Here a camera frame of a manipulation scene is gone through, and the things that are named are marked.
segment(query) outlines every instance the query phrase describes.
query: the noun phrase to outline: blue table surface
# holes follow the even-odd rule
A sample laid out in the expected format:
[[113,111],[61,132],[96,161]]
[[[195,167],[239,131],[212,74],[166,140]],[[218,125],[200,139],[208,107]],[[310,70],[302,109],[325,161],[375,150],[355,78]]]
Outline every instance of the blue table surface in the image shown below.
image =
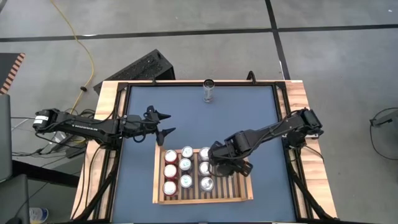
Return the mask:
[[[171,114],[159,129],[177,128],[165,149],[201,148],[223,142],[237,131],[277,122],[270,86],[216,86],[212,103],[200,86],[137,87],[131,91],[129,114],[142,115],[154,105]],[[152,203],[155,136],[142,143],[125,139],[121,154],[112,222],[264,222],[292,221],[294,206],[280,139],[260,145],[250,156],[254,200],[235,203],[159,205]]]

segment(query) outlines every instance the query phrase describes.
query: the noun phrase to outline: wooden table frame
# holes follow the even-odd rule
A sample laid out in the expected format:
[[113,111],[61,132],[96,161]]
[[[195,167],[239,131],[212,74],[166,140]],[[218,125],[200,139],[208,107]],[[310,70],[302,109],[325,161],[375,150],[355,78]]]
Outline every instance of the wooden table frame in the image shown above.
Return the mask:
[[[279,119],[286,115],[287,110],[299,110],[301,108],[309,108],[307,95],[305,93],[303,82],[300,80],[214,80],[216,86],[273,86],[274,96],[279,100],[275,101],[277,114]],[[118,115],[122,116],[127,112],[126,104],[129,102],[130,89],[128,86],[198,86],[203,83],[203,80],[159,80],[153,83],[150,80],[141,81],[105,81],[99,95],[99,100],[96,108],[95,119],[105,119],[112,113],[114,108],[118,109]],[[319,153],[320,147],[318,140],[306,139],[308,146],[315,149]],[[89,203],[95,196],[100,183],[104,181],[109,174],[113,163],[115,162],[115,151],[99,150],[95,158],[93,158],[98,144],[95,141],[90,141],[87,146],[85,165],[82,168],[81,178],[77,188],[75,203],[73,204],[73,212],[76,210],[75,217],[84,210],[86,203]],[[287,159],[295,159],[297,152],[289,151],[285,153]],[[90,189],[88,186],[88,172],[90,163],[92,162]],[[305,180],[307,189],[311,192],[315,200],[323,207],[323,209],[331,216],[336,217],[336,210],[331,196],[328,178],[326,176],[325,166],[322,159],[311,151],[302,149],[301,156],[292,163],[295,171],[299,174],[302,180]],[[85,170],[85,181],[83,189],[83,169]],[[114,191],[116,189],[116,181],[106,189],[102,196],[102,200],[96,207],[90,218],[111,218],[112,206],[114,200]],[[313,214],[311,208],[304,200],[301,191],[294,183],[290,183],[292,199],[295,204],[295,215],[297,218],[312,218]]]

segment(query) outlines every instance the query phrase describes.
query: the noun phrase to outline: wooden board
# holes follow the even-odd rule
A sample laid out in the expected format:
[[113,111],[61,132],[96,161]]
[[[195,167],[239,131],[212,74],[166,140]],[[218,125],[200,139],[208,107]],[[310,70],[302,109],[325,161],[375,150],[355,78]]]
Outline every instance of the wooden board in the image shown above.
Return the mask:
[[[139,81],[105,81],[103,82],[103,86],[101,89],[101,94],[99,95],[99,100],[97,104],[97,109],[96,109],[96,119],[105,119],[110,112],[113,110],[114,102],[115,102],[115,97],[116,97],[116,91],[118,88],[118,83],[151,83],[152,81],[149,80],[139,80]],[[181,83],[181,82],[192,82],[192,83],[201,83],[203,80],[159,80],[157,81],[158,83]],[[215,80],[215,82],[252,82],[251,80]],[[287,94],[289,96],[289,103],[290,103],[290,109],[291,110],[298,110],[304,107],[309,107],[308,105],[308,100],[307,96],[305,93],[304,85],[302,81],[300,80],[258,80],[257,82],[269,82],[269,83],[274,83],[274,82],[285,82],[287,86]],[[284,105],[281,104],[281,110],[284,112]],[[314,142],[309,142],[308,145],[314,149],[316,149],[318,152],[320,151],[318,141]],[[84,189],[83,189],[83,176],[82,174],[80,175],[80,181],[79,185],[76,191],[76,196],[75,196],[75,203],[73,204],[73,210],[72,212],[75,211],[77,208],[79,199],[80,199],[80,194],[83,192],[81,204],[78,207],[78,210],[76,212],[75,216],[79,216],[79,214],[83,211],[84,209],[84,203],[85,203],[85,197],[87,194],[89,194],[90,198],[92,198],[95,193],[98,190],[98,184],[100,182],[100,173],[101,173],[101,168],[104,162],[104,152],[99,152],[96,155],[95,161],[93,163],[93,168],[91,170],[91,180],[90,180],[90,189],[87,191],[87,185],[88,185],[88,166],[92,160],[92,155],[94,154],[96,148],[98,145],[94,141],[90,141],[88,143],[87,147],[87,153],[86,153],[86,159],[85,159],[85,166],[82,168],[85,169],[86,175],[85,175],[85,183],[84,183]],[[311,152],[307,152],[306,150],[302,151],[301,155],[302,161],[303,161],[303,169],[306,174],[306,183],[308,190],[312,193],[312,195],[315,197],[315,199],[318,201],[318,203],[323,207],[323,209],[331,216],[336,216],[336,210],[335,206],[333,203],[333,199],[331,196],[330,188],[329,188],[329,183],[328,179],[326,176],[325,172],[325,167],[323,163],[318,166],[311,166],[312,161],[317,160],[316,156],[311,154]],[[318,175],[315,177],[314,172],[316,173],[324,173],[324,175]],[[304,203],[303,203],[303,197],[302,194],[300,193],[299,189],[297,189],[297,197],[299,200],[300,204],[300,211],[302,214],[302,217],[306,217],[307,214],[305,213],[304,209]],[[99,212],[99,218],[104,218],[105,217],[105,208],[108,204],[108,198],[103,197],[101,201],[101,209]]]
[[[178,158],[181,159],[181,149],[175,150]],[[154,190],[153,203],[162,205],[181,205],[191,203],[224,203],[224,202],[243,202],[253,199],[253,190],[251,185],[251,177],[244,177],[241,174],[231,177],[212,177],[215,186],[211,192],[200,190],[199,182],[202,178],[198,173],[199,149],[193,150],[193,169],[190,173],[193,184],[189,189],[184,189],[178,183],[178,194],[173,197],[165,196],[163,193],[163,185],[165,178],[163,170],[165,167],[164,154],[166,150],[155,145],[155,162],[154,162]],[[178,169],[178,176],[181,177],[181,170]]]

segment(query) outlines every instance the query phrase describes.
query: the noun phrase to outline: tray slat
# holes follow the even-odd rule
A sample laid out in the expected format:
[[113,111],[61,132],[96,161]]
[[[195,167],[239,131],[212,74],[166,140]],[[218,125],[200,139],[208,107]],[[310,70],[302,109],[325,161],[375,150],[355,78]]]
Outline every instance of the tray slat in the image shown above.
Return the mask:
[[[181,149],[175,150],[178,158],[181,159]],[[178,194],[174,197],[165,196],[163,193],[163,185],[165,178],[163,170],[165,167],[164,154],[165,149],[156,145],[155,149],[155,170],[154,170],[154,194],[153,203],[175,205],[188,203],[221,203],[221,202],[242,202],[252,200],[252,188],[250,177],[233,174],[229,177],[211,177],[215,183],[215,187],[211,192],[204,192],[199,187],[201,176],[198,175],[199,149],[193,150],[193,166],[190,174],[193,179],[193,187],[184,189],[178,183]]]

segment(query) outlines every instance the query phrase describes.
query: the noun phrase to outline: table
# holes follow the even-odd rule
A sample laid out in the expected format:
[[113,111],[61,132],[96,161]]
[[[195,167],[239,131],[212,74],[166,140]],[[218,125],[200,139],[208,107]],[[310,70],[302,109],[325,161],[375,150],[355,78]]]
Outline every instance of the table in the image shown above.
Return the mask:
[[[185,81],[185,80],[172,80],[172,81],[157,81],[157,84],[159,86],[162,85],[200,85],[203,82],[203,80],[191,80],[191,81]],[[225,83],[229,83],[229,85],[246,85],[250,86],[252,85],[252,81],[250,80],[215,80],[216,85],[224,85]],[[130,83],[130,85],[151,85],[153,84],[152,81],[109,81],[109,82],[104,82],[103,83],[103,88],[101,90],[100,96],[99,96],[99,101],[97,105],[97,110],[96,110],[96,119],[105,119],[113,110],[115,103],[118,103],[118,113],[121,116],[123,113],[127,111],[127,108],[124,107],[124,101],[126,100],[126,90],[123,89],[123,87],[126,87],[126,83]],[[304,86],[302,81],[275,81],[275,80],[261,80],[257,81],[256,85],[275,85],[277,96],[279,97],[279,107],[280,109],[280,114],[282,116],[285,115],[285,101],[289,101],[289,106],[290,110],[297,110],[303,107],[308,107],[308,101],[307,97],[305,94]],[[318,145],[317,140],[312,140],[308,139],[307,143],[310,147],[318,150],[320,152],[320,148]],[[100,150],[99,153],[97,153],[96,157],[94,158],[93,161],[93,167],[91,169],[91,178],[90,178],[90,189],[87,190],[87,185],[88,185],[88,170],[89,170],[89,165],[91,160],[93,160],[93,154],[98,148],[98,145],[92,141],[89,143],[87,152],[86,152],[86,161],[85,161],[85,187],[84,190],[82,190],[82,185],[83,185],[83,179],[81,178],[78,186],[78,190],[76,192],[76,197],[75,197],[75,203],[73,206],[73,211],[77,208],[78,201],[80,199],[80,195],[83,191],[83,196],[81,200],[80,206],[77,208],[77,212],[75,216],[78,216],[84,209],[84,204],[86,203],[86,196],[88,197],[88,201],[91,200],[91,198],[95,195],[97,190],[99,189],[99,182],[101,180],[101,176],[105,175],[105,172],[102,172],[103,170],[103,164],[104,162],[108,163],[107,166],[107,173],[110,171],[110,168],[114,162],[114,155],[115,152],[110,152],[108,155],[105,153],[104,150]],[[290,152],[291,158],[294,158],[293,152]],[[331,216],[336,216],[334,204],[333,204],[333,199],[331,197],[331,192],[330,188],[328,185],[328,179],[326,176],[325,172],[325,167],[323,165],[322,160],[316,155],[313,154],[310,151],[303,150],[302,155],[301,155],[301,160],[302,163],[294,163],[294,168],[297,171],[300,171],[300,166],[302,165],[302,170],[303,174],[305,176],[307,188],[309,191],[312,193],[312,195],[315,197],[315,199],[318,201],[318,203],[325,209],[327,213],[329,213]],[[118,175],[118,181],[122,181],[123,174],[119,173]],[[98,207],[97,211],[95,211],[91,217],[92,218],[105,218],[105,217],[110,217],[112,215],[112,206],[108,206],[108,204],[114,204],[117,207],[118,206],[118,200],[117,200],[117,193],[115,196],[115,199],[113,200],[113,197],[109,197],[109,193],[111,193],[111,196],[115,195],[114,190],[118,189],[119,186],[115,187],[115,185],[108,187],[107,191],[103,195],[102,201],[100,206]],[[304,203],[304,199],[302,198],[302,194],[299,192],[299,190],[296,188],[296,193],[295,195],[292,195],[293,198],[297,198],[297,211],[296,216],[298,217],[311,217],[311,213],[308,212],[309,209],[306,210],[306,206]]]

